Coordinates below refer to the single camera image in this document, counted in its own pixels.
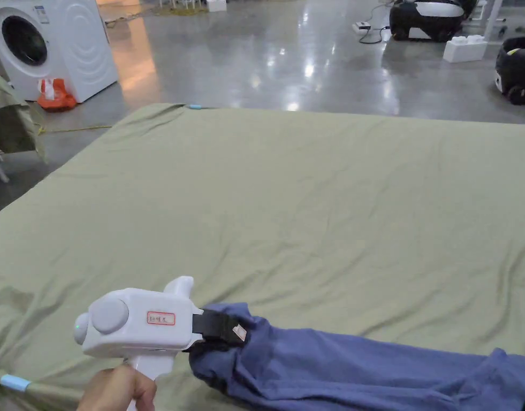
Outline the person's left hand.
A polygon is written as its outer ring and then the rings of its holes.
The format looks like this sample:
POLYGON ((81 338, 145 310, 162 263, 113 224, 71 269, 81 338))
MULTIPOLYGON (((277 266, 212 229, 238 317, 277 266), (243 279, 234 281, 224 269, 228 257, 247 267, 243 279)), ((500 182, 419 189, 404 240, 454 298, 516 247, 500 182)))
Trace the person's left hand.
POLYGON ((128 365, 99 371, 85 387, 77 410, 155 410, 156 383, 128 365))

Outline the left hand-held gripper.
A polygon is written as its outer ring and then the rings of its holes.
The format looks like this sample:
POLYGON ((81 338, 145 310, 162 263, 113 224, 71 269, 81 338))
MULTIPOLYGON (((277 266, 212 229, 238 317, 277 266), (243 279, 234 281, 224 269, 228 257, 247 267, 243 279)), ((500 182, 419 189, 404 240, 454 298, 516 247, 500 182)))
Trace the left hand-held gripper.
POLYGON ((180 276, 164 291, 125 288, 89 305, 74 324, 74 340, 92 357, 123 359, 156 380, 169 374, 179 352, 207 334, 207 341, 244 345, 248 333, 238 316, 205 312, 190 295, 194 279, 180 276))

